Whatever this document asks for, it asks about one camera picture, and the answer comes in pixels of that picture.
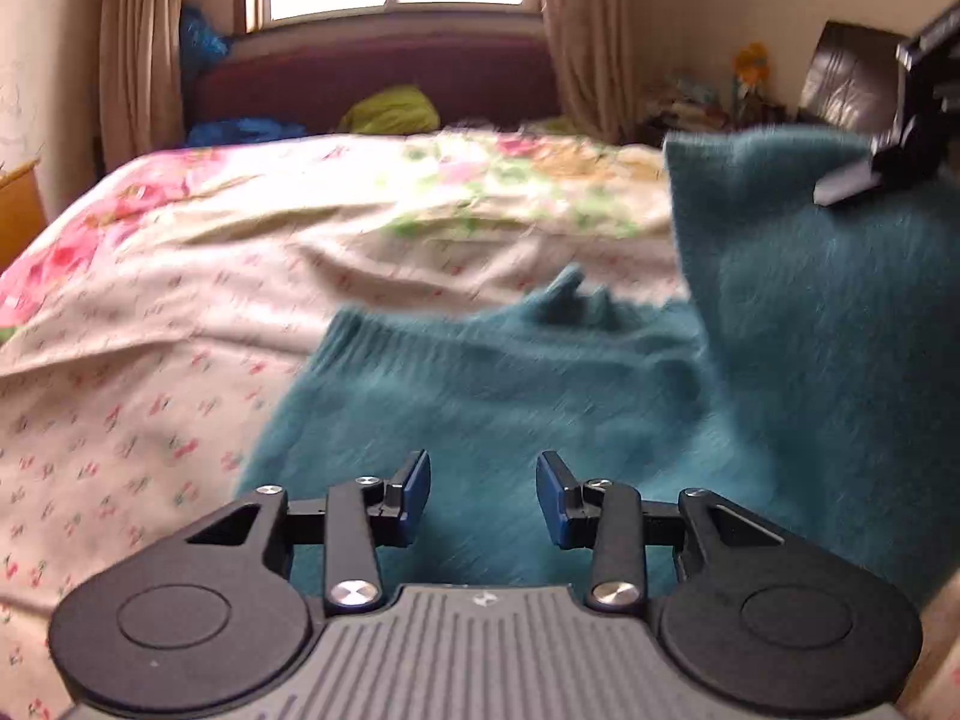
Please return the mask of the teal fuzzy sweater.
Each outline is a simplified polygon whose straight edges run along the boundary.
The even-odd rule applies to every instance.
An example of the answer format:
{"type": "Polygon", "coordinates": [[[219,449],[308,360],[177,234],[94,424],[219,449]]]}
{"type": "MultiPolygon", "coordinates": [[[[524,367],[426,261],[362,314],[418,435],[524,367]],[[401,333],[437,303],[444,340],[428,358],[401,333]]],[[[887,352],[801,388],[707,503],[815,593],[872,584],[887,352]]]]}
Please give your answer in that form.
{"type": "Polygon", "coordinates": [[[466,319],[338,312],[244,489],[298,499],[425,450],[433,486],[391,583],[566,583],[535,459],[647,499],[708,488],[926,601],[958,566],[958,181],[835,208],[859,161],[815,128],[665,147],[688,298],[578,268],[466,319]]]}

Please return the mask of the dark wooden headboard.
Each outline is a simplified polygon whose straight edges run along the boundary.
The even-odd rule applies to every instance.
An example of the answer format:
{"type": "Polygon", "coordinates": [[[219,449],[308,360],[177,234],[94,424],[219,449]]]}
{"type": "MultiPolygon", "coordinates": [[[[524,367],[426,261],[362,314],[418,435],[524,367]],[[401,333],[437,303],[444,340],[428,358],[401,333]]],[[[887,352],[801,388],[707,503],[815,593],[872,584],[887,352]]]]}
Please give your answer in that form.
{"type": "Polygon", "coordinates": [[[800,92],[796,119],[861,135],[889,130],[898,110],[903,34],[827,21],[800,92]]]}

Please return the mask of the yellow flower decoration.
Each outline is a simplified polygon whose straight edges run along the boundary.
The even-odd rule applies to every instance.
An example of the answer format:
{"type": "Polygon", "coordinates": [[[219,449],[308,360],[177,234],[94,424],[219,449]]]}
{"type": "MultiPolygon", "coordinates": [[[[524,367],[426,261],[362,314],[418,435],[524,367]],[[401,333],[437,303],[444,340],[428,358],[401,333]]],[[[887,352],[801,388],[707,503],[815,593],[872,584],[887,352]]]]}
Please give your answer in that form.
{"type": "Polygon", "coordinates": [[[770,54],[763,43],[750,43],[737,52],[732,60],[736,91],[739,98],[747,94],[761,94],[770,80],[770,54]]]}

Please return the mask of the cluttered nightstand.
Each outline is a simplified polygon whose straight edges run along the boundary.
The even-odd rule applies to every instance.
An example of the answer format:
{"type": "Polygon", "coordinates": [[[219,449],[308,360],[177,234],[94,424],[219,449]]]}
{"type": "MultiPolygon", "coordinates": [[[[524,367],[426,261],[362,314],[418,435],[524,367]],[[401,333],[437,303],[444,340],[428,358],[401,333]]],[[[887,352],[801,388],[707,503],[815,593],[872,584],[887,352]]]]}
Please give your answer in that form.
{"type": "Polygon", "coordinates": [[[666,76],[644,88],[635,142],[661,148],[670,133],[731,133],[786,124],[788,108],[763,88],[732,82],[727,103],[719,93],[686,76],[666,76]]]}

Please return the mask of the cherry print bed sheet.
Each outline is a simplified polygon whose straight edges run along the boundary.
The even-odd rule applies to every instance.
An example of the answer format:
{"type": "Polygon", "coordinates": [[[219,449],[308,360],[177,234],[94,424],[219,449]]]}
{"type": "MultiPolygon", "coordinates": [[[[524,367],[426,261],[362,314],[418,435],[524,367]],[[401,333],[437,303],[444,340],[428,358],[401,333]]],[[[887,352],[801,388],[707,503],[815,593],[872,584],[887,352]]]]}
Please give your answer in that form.
{"type": "Polygon", "coordinates": [[[331,232],[132,245],[2,351],[2,712],[68,695],[47,621],[76,583],[223,505],[339,307],[467,314],[563,266],[625,298],[685,289],[664,234],[331,232]]]}

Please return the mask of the floral pink quilt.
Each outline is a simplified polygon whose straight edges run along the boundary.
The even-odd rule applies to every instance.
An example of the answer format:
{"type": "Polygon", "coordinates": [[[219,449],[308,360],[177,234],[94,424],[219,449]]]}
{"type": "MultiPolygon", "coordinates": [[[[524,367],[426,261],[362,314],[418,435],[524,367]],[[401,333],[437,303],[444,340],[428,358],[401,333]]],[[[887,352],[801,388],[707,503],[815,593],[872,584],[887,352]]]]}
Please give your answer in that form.
{"type": "Polygon", "coordinates": [[[109,174],[3,271],[2,333],[119,254],[220,231],[320,223],[471,238],[532,227],[638,239],[667,236],[670,215],[657,149],[581,135],[448,128],[161,151],[109,174]]]}

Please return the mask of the right beige curtain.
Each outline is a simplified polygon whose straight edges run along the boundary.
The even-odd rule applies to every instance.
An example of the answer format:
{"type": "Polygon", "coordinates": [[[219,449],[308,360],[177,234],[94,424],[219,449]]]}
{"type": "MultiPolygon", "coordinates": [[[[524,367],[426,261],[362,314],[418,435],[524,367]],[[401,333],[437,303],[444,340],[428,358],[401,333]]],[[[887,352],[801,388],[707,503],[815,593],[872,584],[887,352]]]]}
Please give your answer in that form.
{"type": "Polygon", "coordinates": [[[640,110],[633,0],[542,0],[563,112],[589,137],[625,143],[640,110]]]}

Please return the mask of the beige curtain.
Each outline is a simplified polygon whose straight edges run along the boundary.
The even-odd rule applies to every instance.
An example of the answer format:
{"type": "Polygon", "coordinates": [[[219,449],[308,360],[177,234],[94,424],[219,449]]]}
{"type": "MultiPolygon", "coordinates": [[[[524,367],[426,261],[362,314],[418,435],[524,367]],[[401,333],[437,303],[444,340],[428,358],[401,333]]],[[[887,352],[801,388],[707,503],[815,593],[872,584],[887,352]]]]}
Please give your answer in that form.
{"type": "Polygon", "coordinates": [[[542,0],[563,112],[589,137],[625,143],[640,110],[633,0],[542,0]]]}
{"type": "Polygon", "coordinates": [[[103,0],[99,127],[109,171],[184,136],[182,0],[103,0]]]}

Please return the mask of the blue cloth on sofa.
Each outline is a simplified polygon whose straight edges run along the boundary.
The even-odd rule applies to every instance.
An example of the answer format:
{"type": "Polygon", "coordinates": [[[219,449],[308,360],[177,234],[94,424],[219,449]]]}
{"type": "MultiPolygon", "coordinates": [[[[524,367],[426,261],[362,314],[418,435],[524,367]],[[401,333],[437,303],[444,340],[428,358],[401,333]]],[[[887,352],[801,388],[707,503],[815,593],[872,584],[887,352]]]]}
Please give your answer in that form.
{"type": "Polygon", "coordinates": [[[308,129],[299,124],[277,122],[260,117],[241,117],[228,121],[195,124],[187,133],[187,148],[213,146],[256,145],[306,137],[308,129]]]}

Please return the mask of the maroon sofa bench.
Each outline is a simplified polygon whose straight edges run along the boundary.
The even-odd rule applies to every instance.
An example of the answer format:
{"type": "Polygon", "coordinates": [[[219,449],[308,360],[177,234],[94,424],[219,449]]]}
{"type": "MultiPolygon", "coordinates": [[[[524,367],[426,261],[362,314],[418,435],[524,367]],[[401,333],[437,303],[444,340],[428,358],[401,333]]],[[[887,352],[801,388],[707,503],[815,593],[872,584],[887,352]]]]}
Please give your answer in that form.
{"type": "Polygon", "coordinates": [[[414,34],[353,39],[249,59],[199,76],[185,108],[191,145],[242,143],[242,122],[335,132],[355,104],[396,86],[427,96],[443,125],[516,128],[562,114],[544,39],[414,34]]]}

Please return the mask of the green cushion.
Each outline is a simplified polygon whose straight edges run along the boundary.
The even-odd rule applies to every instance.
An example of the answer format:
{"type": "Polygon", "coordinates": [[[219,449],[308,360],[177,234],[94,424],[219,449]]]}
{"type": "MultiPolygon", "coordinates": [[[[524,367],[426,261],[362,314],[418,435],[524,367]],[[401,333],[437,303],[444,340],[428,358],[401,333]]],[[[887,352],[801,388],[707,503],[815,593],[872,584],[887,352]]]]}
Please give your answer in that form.
{"type": "Polygon", "coordinates": [[[430,98],[413,85],[393,86],[361,99],[343,114],[338,130],[355,135],[418,135],[441,127],[430,98]]]}

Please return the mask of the wooden side cabinet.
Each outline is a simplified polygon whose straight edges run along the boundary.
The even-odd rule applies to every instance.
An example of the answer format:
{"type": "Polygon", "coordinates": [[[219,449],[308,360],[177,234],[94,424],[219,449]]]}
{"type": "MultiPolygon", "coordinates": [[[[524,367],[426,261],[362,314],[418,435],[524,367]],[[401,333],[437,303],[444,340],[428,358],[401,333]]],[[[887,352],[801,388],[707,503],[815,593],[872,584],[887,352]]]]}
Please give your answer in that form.
{"type": "Polygon", "coordinates": [[[0,181],[0,270],[20,257],[46,229],[47,218],[37,183],[39,161],[5,172],[0,181]]]}

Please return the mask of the blue plastic bag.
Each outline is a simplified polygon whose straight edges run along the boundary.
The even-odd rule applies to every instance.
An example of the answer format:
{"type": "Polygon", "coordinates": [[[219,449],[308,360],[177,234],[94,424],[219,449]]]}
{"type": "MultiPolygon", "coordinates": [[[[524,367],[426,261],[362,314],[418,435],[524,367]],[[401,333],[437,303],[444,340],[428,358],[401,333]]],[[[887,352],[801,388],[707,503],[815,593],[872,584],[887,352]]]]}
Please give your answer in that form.
{"type": "Polygon", "coordinates": [[[202,73],[223,62],[231,52],[228,37],[213,28],[202,10],[192,5],[181,8],[179,20],[179,55],[182,81],[194,83],[202,73]]]}

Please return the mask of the left beige curtain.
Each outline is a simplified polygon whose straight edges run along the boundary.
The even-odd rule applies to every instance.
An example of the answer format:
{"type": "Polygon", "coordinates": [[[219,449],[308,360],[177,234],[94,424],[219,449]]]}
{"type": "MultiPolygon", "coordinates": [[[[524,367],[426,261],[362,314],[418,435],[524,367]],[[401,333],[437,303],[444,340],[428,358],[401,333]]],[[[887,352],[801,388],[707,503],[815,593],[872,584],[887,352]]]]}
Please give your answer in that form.
{"type": "Polygon", "coordinates": [[[109,171],[184,136],[182,0],[103,0],[99,127],[109,171]]]}

